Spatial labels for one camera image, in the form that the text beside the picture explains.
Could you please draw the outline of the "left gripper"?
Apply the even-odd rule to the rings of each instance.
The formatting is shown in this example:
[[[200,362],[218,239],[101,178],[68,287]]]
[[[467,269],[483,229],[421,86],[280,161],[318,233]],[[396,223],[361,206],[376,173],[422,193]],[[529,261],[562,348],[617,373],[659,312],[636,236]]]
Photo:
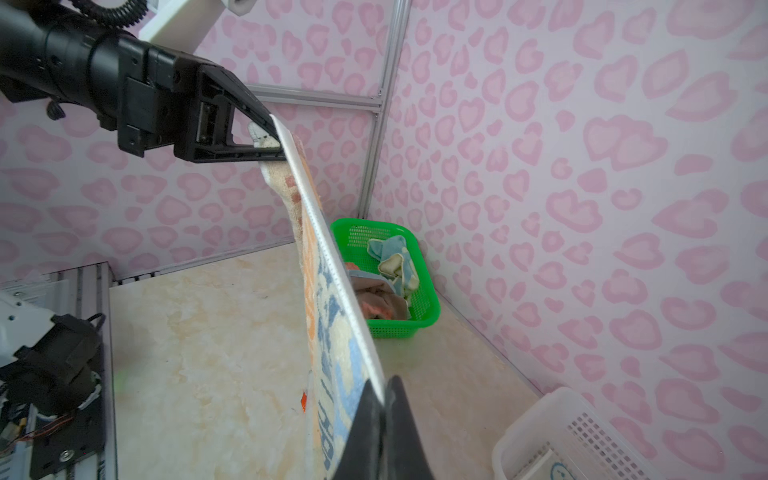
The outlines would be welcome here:
[[[236,111],[279,144],[264,104],[221,66],[133,37],[118,40],[117,141],[121,150],[142,157],[169,146],[176,157],[194,163],[286,161],[280,145],[234,145]]]

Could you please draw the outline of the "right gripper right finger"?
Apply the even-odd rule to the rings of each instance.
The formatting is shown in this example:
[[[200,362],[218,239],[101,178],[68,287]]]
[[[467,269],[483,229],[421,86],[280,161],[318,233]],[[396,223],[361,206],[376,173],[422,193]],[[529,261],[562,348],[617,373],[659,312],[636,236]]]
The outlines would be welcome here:
[[[387,384],[384,403],[383,478],[427,480],[434,475],[400,376]]]

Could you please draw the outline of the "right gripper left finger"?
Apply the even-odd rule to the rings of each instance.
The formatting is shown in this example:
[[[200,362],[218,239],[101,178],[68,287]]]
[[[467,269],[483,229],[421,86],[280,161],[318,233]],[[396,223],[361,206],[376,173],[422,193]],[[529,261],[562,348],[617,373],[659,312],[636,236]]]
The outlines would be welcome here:
[[[384,404],[367,380],[333,480],[376,480],[385,432]]]

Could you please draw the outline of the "orange blue patterned towel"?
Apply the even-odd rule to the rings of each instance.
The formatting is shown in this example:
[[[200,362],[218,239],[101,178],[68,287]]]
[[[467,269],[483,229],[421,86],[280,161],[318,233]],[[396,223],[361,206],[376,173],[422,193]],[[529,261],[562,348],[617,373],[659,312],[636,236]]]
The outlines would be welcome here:
[[[279,144],[248,126],[257,147],[280,145],[286,161],[260,168],[267,185],[288,210],[304,284],[311,359],[307,393],[310,479],[332,479],[347,442],[362,390],[370,380],[382,402],[383,372],[362,317],[347,269],[325,218],[301,141],[280,121]]]

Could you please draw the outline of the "blue bunny towel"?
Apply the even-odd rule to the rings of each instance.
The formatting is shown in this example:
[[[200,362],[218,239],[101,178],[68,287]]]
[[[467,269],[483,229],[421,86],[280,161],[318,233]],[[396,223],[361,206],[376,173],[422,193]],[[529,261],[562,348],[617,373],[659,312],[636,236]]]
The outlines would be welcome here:
[[[525,476],[529,480],[576,480],[576,476],[567,466],[554,460],[546,460],[533,468]]]

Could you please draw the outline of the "green plastic basket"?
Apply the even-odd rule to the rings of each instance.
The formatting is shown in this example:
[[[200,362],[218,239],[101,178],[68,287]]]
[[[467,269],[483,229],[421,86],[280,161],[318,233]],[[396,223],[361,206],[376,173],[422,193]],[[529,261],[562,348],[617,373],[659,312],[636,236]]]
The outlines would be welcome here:
[[[405,247],[411,255],[420,285],[410,296],[410,318],[408,320],[367,319],[369,330],[374,338],[410,338],[418,329],[427,328],[439,319],[440,301],[419,242],[410,230],[393,223],[355,218],[338,219],[331,224],[330,230],[342,259],[355,264],[362,272],[378,274],[380,261],[368,253],[368,241],[371,239],[384,241],[402,236]]]

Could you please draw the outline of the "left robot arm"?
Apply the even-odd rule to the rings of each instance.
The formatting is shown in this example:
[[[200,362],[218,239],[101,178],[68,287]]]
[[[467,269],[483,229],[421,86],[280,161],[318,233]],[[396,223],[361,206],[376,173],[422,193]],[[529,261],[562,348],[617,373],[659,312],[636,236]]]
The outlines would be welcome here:
[[[64,118],[65,103],[85,107],[137,157],[170,146],[193,163],[285,160],[280,144],[234,143],[236,112],[279,137],[271,112],[234,73],[128,32],[146,12],[144,1],[2,2],[2,93],[11,103],[47,99],[52,120]]]

